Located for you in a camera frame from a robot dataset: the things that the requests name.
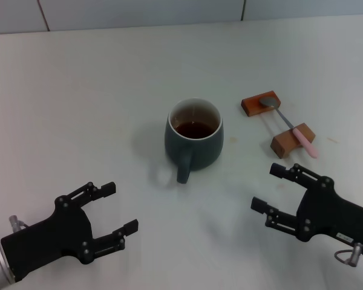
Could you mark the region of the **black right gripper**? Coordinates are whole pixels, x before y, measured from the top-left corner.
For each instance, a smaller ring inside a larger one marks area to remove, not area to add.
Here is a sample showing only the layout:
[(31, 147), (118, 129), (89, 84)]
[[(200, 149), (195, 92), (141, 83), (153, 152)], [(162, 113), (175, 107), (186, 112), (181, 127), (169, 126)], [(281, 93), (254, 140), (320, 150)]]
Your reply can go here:
[(302, 242), (308, 242), (315, 235), (324, 234), (351, 247), (360, 243), (363, 255), (363, 207), (338, 196), (331, 178), (320, 176), (297, 163), (289, 169), (273, 163), (269, 173), (295, 182), (307, 191), (296, 216), (253, 197), (250, 207), (267, 215), (266, 227), (293, 235)]

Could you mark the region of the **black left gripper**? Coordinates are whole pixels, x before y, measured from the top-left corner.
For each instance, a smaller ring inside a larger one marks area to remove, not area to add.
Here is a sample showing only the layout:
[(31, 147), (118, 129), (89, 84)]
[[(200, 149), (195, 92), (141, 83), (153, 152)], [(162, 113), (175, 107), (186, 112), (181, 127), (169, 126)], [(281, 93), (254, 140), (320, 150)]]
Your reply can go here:
[(55, 199), (53, 214), (1, 239), (9, 267), (17, 282), (30, 272), (65, 256), (87, 265), (100, 257), (125, 249), (126, 237), (138, 232), (134, 219), (106, 236), (93, 239), (84, 205), (116, 193), (116, 184), (96, 187), (88, 182), (68, 195)]

